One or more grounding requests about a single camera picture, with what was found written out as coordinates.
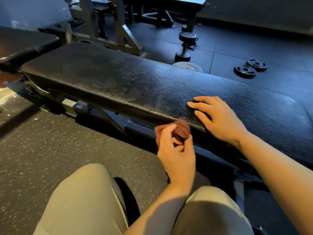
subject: wall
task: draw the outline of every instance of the wall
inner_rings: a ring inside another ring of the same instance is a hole
[[[71,17],[64,0],[0,0],[0,25],[37,30]]]
[[[198,16],[313,35],[313,0],[206,0]]]

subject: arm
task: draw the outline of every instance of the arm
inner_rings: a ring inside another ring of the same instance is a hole
[[[205,127],[244,154],[300,234],[313,234],[313,171],[249,133],[219,97],[194,99],[200,103],[187,104],[197,109],[195,114]]]
[[[171,134],[175,128],[176,125],[171,125],[162,131],[158,151],[171,183],[124,235],[170,235],[172,232],[176,217],[191,191],[196,171],[192,137],[190,135],[184,145],[174,148],[173,142],[178,143]]]

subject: beige pants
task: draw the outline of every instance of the beige pants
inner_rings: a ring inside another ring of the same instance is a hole
[[[53,192],[34,235],[119,235],[128,228],[122,193],[100,164],[83,166]],[[253,235],[248,219],[222,190],[203,186],[189,197],[173,234]]]

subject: forearm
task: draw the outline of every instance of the forearm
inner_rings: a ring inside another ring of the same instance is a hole
[[[170,184],[124,235],[170,235],[188,194],[188,190]]]
[[[252,163],[289,219],[302,234],[313,234],[313,171],[252,134],[237,148]]]

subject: brown cloth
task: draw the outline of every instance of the brown cloth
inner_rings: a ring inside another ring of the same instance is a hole
[[[170,124],[163,124],[160,126],[155,127],[154,131],[156,133],[156,139],[157,139],[157,146],[160,146],[160,139],[161,139],[161,134],[162,134],[162,130],[164,130],[167,126],[172,125],[172,124],[176,124],[177,127],[176,129],[173,131],[173,137],[175,137],[179,142],[184,143],[185,139],[189,138],[189,134],[190,134],[190,127],[188,125],[188,123],[184,120],[177,120],[173,123]]]

